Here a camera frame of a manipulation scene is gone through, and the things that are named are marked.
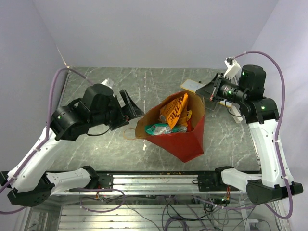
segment bag handle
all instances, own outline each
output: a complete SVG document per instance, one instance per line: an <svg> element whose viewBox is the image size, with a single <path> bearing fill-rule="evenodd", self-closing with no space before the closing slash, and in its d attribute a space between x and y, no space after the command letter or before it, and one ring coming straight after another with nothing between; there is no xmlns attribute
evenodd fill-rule
<svg viewBox="0 0 308 231"><path fill-rule="evenodd" d="M136 129L135 129L135 128L128 128L128 129L126 129L126 130L123 132L123 137L124 137L124 139L129 140L129 141L141 139L141 138L139 138L139 137L134 137L134 138L129 138L129 137L127 137L127 136L125 135L125 132L126 132L127 130L136 130Z"/></svg>

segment green snack package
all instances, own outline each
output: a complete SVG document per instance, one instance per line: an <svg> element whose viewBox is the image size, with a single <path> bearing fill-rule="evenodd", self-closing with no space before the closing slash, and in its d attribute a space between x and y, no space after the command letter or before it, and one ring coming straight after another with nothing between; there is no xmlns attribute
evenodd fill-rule
<svg viewBox="0 0 308 231"><path fill-rule="evenodd" d="M173 129L168 124L154 124L145 127L145 131L150 135L169 134L173 132L186 132L186 127L176 125Z"/></svg>

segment white wall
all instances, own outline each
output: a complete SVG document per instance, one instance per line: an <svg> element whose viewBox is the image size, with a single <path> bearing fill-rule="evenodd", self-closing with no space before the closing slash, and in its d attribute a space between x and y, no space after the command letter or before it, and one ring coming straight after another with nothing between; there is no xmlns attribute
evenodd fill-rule
<svg viewBox="0 0 308 231"><path fill-rule="evenodd" d="M64 67L51 35L31 0L0 0L0 171L11 170L46 123L49 87ZM56 87L58 102L63 86ZM11 211L8 190L0 210ZM17 214L0 215L0 230L12 231Z"/></svg>
<svg viewBox="0 0 308 231"><path fill-rule="evenodd" d="M69 66L225 68L278 0L33 2Z"/></svg>
<svg viewBox="0 0 308 231"><path fill-rule="evenodd" d="M271 55L280 65L286 83L285 114L281 137L291 173L304 185L304 193L293 197L293 230L306 230L308 220L308 1L280 0L252 49ZM246 55L246 64L258 64L267 72L265 96L281 104L281 84L273 64L259 55Z"/></svg>

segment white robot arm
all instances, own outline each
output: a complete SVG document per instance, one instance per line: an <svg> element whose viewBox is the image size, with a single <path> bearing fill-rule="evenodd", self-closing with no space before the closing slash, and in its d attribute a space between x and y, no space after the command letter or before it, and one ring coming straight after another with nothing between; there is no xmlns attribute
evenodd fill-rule
<svg viewBox="0 0 308 231"><path fill-rule="evenodd" d="M233 167L221 167L215 170L221 183L246 192L255 205L287 197L286 182L292 195L302 193L303 186L294 182L279 134L276 134L279 124L277 105L273 99L263 96L266 72L260 66L245 65L236 85L231 83L231 79L241 69L238 62L234 58L228 58L225 64L228 68L226 73L216 74L209 84L198 89L196 93L210 101L227 100L240 106L241 115L245 116L256 154L261 162L262 174L251 175Z"/></svg>
<svg viewBox="0 0 308 231"><path fill-rule="evenodd" d="M98 175L90 166L70 172L46 171L58 157L61 148L80 135L88 134L89 128L105 124L114 130L144 115L125 90L121 90L120 94L125 103L123 107L111 88L94 84L86 89L83 98L57 108L52 114L49 132L45 127L33 148L14 169L0 172L0 193L5 187L10 187L12 190L8 197L12 204L36 206L58 192L96 188Z"/></svg>

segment orange snack package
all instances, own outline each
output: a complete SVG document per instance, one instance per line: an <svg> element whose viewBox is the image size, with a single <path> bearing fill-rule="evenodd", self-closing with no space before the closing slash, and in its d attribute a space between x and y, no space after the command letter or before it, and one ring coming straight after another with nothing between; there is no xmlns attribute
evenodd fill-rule
<svg viewBox="0 0 308 231"><path fill-rule="evenodd" d="M174 99L160 109L160 120L168 123L171 129L177 124L180 115L185 107L187 107L188 94Z"/></svg>
<svg viewBox="0 0 308 231"><path fill-rule="evenodd" d="M178 125L182 125L182 126L185 126L187 127L187 121L191 118L192 116L192 111L189 110L187 111L187 105L188 105L188 102L186 102L186 105L180 115L180 118L177 122Z"/></svg>

